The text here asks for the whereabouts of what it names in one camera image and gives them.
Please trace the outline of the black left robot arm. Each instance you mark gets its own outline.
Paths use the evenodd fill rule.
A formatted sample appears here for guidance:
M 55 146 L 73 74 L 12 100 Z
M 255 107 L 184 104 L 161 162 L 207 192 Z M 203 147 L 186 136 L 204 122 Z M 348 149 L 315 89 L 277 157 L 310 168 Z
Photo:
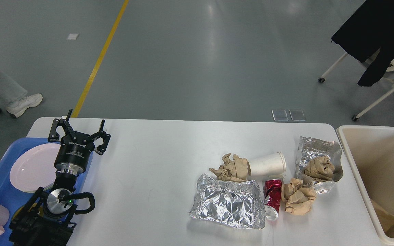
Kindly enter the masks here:
M 94 210 L 92 193 L 76 193 L 76 182 L 88 166 L 92 152 L 103 155 L 111 135 L 104 130 L 105 120 L 94 134 L 85 134 L 72 128 L 69 118 L 54 119 L 48 136 L 49 142 L 60 144 L 54 162 L 56 179 L 52 188 L 39 187 L 28 202 L 13 216 L 9 225 L 9 241 L 15 246 L 65 246 L 76 223 L 74 215 Z

